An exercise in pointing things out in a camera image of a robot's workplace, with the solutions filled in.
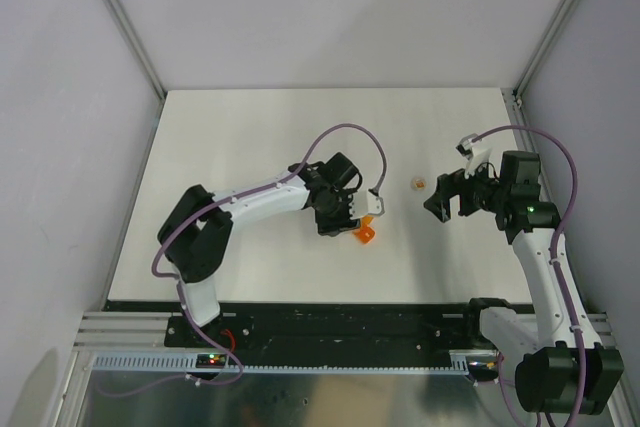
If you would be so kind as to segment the orange pill organizer box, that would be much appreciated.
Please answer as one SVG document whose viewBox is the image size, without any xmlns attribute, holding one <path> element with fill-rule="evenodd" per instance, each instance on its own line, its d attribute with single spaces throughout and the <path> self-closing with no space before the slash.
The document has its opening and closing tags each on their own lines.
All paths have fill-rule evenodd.
<svg viewBox="0 0 640 427">
<path fill-rule="evenodd" d="M 359 220 L 359 226 L 352 231 L 352 235 L 363 245 L 369 244 L 376 235 L 372 227 L 373 216 L 365 216 Z"/>
</svg>

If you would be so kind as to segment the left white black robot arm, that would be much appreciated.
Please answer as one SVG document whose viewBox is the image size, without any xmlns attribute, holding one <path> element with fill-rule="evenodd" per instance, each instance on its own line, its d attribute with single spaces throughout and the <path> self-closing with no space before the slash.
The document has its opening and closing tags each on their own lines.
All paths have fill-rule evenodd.
<svg viewBox="0 0 640 427">
<path fill-rule="evenodd" d="M 239 199 L 197 184 L 187 189 L 161 226 L 157 240 L 178 277 L 179 297 L 189 312 L 187 334 L 201 346 L 221 336 L 220 303 L 214 274 L 222 266 L 233 234 L 278 214 L 311 208 L 317 233 L 337 236 L 360 227 L 351 214 L 362 174 L 342 153 L 326 162 L 304 164 L 294 177 L 282 173 Z"/>
</svg>

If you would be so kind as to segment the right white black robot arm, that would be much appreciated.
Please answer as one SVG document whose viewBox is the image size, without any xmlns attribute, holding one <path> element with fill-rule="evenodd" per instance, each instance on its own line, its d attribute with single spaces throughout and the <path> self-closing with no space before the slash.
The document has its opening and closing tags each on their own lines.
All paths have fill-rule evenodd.
<svg viewBox="0 0 640 427">
<path fill-rule="evenodd" d="M 524 271 L 535 313 L 528 327 L 505 300 L 474 298 L 462 323 L 464 340 L 476 348 L 489 343 L 513 370 L 516 396 L 530 413 L 599 415 L 623 372 L 619 351 L 605 347 L 580 300 L 556 232 L 561 216 L 540 198 L 537 154 L 511 150 L 502 155 L 499 176 L 489 173 L 490 149 L 464 147 L 464 168 L 438 177 L 424 206 L 441 222 L 459 213 L 494 214 Z"/>
</svg>

